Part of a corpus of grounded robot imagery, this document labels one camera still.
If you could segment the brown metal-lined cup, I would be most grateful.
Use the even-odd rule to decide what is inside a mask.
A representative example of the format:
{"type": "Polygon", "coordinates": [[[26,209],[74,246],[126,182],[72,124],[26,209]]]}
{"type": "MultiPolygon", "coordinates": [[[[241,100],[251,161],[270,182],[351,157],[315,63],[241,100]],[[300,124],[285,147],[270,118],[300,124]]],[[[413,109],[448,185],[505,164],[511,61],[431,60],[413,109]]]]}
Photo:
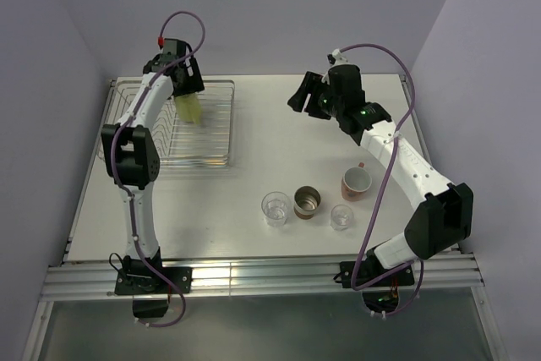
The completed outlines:
{"type": "Polygon", "coordinates": [[[294,196],[294,213],[303,220],[311,219],[318,210],[321,203],[320,192],[312,186],[299,188],[294,196]]]}

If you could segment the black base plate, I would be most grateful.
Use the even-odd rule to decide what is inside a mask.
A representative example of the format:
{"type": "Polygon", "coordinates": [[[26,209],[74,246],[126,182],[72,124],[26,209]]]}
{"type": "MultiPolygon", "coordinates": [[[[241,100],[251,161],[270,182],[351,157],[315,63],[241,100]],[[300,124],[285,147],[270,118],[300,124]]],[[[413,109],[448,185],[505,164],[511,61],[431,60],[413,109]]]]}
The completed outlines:
{"type": "MultiPolygon", "coordinates": [[[[176,285],[182,293],[189,293],[192,281],[190,267],[166,267],[159,272],[176,285]]],[[[135,271],[120,271],[114,288],[117,296],[173,293],[173,288],[147,267],[135,271]]]]}
{"type": "MultiPolygon", "coordinates": [[[[343,261],[339,264],[339,272],[334,275],[333,281],[341,284],[343,288],[348,289],[351,287],[351,276],[354,268],[353,261],[343,261]]],[[[356,285],[362,285],[365,282],[372,281],[377,276],[383,275],[386,269],[383,268],[380,263],[375,260],[364,260],[359,267],[356,285]]],[[[395,274],[388,276],[380,281],[377,281],[371,287],[391,287],[397,285],[398,287],[409,287],[415,283],[413,268],[409,266],[404,270],[398,271],[395,274]]]]}

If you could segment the pink patterned ceramic mug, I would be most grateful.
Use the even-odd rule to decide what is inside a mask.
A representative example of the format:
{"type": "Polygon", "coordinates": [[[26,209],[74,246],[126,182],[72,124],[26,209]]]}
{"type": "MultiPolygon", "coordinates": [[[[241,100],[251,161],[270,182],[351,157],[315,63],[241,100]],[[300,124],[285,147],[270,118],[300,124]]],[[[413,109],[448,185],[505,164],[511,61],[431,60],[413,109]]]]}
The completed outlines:
{"type": "Polygon", "coordinates": [[[372,185],[372,177],[363,162],[348,168],[342,176],[341,193],[346,201],[359,201],[372,185]]]}

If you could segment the pale yellow plastic mug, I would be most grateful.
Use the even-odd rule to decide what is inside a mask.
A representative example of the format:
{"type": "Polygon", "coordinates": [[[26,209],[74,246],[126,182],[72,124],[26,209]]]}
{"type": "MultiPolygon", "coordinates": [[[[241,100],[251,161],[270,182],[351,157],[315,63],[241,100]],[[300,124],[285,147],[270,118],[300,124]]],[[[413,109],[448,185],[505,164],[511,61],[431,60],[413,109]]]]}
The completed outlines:
{"type": "Polygon", "coordinates": [[[196,93],[175,96],[174,103],[181,122],[201,125],[202,108],[196,93]]]}

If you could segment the small clear plastic glass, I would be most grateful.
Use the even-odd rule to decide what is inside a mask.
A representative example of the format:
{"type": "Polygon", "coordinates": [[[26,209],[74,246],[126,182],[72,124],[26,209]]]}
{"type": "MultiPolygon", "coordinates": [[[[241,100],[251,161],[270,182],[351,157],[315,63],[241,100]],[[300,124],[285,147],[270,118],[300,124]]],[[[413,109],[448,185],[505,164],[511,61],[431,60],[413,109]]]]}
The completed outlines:
{"type": "Polygon", "coordinates": [[[335,231],[348,229],[354,223],[354,214],[347,205],[336,205],[331,210],[330,225],[335,231]]]}

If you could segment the large clear plastic tumbler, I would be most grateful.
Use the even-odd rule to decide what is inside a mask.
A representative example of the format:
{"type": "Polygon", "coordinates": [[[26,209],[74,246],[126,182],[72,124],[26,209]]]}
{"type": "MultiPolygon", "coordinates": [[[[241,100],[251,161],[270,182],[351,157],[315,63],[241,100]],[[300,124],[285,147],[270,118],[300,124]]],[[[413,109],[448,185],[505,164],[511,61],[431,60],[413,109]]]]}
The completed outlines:
{"type": "Polygon", "coordinates": [[[261,210],[265,221],[271,227],[284,226],[287,222],[290,209],[291,201],[282,192],[270,192],[261,201],[261,210]]]}

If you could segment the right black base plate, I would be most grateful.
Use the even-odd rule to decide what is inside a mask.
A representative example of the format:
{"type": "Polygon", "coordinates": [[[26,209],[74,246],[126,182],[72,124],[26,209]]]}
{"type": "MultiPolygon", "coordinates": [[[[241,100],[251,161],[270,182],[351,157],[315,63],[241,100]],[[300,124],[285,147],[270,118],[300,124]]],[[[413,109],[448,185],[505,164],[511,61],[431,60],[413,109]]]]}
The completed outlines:
{"type": "MultiPolygon", "coordinates": [[[[334,275],[333,281],[341,284],[343,288],[348,289],[351,287],[351,276],[354,268],[353,261],[343,261],[339,264],[339,272],[334,275]]],[[[383,268],[380,263],[375,260],[364,260],[359,267],[356,285],[362,285],[365,282],[372,281],[377,276],[383,275],[386,269],[383,268]]],[[[413,268],[409,266],[404,270],[398,271],[395,274],[388,276],[380,281],[377,281],[371,287],[391,287],[397,285],[398,287],[409,287],[415,283],[413,268]]]]}

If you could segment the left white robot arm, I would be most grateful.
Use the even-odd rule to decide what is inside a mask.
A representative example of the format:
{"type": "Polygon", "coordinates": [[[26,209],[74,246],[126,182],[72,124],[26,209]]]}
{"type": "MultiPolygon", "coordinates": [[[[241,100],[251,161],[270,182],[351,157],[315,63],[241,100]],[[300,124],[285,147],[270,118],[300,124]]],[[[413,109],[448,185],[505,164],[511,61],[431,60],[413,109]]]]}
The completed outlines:
{"type": "Polygon", "coordinates": [[[125,113],[101,129],[107,174],[119,188],[128,241],[118,271],[120,290],[157,293],[170,282],[162,266],[153,222],[153,187],[161,161],[151,130],[166,101],[204,89],[194,52],[162,49],[145,66],[125,113]]]}

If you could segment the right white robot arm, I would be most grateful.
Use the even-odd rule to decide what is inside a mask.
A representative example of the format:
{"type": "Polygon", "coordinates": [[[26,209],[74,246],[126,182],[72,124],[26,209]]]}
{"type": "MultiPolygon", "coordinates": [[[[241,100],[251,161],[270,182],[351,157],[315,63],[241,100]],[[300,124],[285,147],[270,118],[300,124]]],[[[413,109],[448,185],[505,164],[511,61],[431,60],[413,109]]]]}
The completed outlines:
{"type": "Polygon", "coordinates": [[[438,173],[401,135],[391,115],[368,101],[358,66],[333,65],[326,74],[307,72],[288,100],[295,112],[329,120],[386,168],[414,210],[404,231],[362,254],[351,273],[354,289],[382,285],[396,270],[427,260],[467,239],[473,218],[473,191],[438,173]]]}

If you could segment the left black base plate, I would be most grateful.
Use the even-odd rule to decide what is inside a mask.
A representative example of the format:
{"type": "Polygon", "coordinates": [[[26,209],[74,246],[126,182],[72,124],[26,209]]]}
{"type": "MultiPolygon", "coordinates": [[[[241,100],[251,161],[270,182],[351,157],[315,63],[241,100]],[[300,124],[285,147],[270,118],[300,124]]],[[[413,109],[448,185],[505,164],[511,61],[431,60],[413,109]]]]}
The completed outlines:
{"type": "MultiPolygon", "coordinates": [[[[176,285],[182,293],[189,293],[192,281],[190,267],[166,267],[159,272],[176,285]]],[[[173,288],[147,267],[135,271],[120,271],[114,288],[117,296],[173,293],[173,288]]]]}

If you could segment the aluminium rail frame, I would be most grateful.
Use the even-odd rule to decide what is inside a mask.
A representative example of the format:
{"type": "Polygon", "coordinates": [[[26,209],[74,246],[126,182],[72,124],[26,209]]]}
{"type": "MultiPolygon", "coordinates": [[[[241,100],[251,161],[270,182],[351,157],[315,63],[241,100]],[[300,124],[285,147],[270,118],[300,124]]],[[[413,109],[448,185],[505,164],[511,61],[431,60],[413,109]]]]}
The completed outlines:
{"type": "MultiPolygon", "coordinates": [[[[191,268],[192,297],[341,291],[333,276],[340,262],[358,253],[385,169],[336,121],[309,118],[287,106],[302,77],[207,76],[207,94],[200,99],[210,123],[175,123],[173,131],[180,131],[168,136],[172,113],[160,118],[158,148],[181,158],[210,159],[210,168],[164,165],[153,194],[164,265],[191,268]],[[351,204],[343,201],[340,183],[359,163],[373,185],[351,204]],[[322,196],[314,218],[292,213],[285,226],[268,226],[260,207],[264,196],[279,191],[293,200],[304,185],[322,196]],[[339,204],[354,212],[355,222],[343,232],[330,225],[331,209],[339,204]]],[[[42,301],[116,296],[117,273],[107,257],[125,249],[122,203],[99,157],[89,174],[64,264],[47,272],[42,301]]],[[[424,269],[424,289],[483,286],[473,254],[458,247],[426,261],[424,269]]]]}

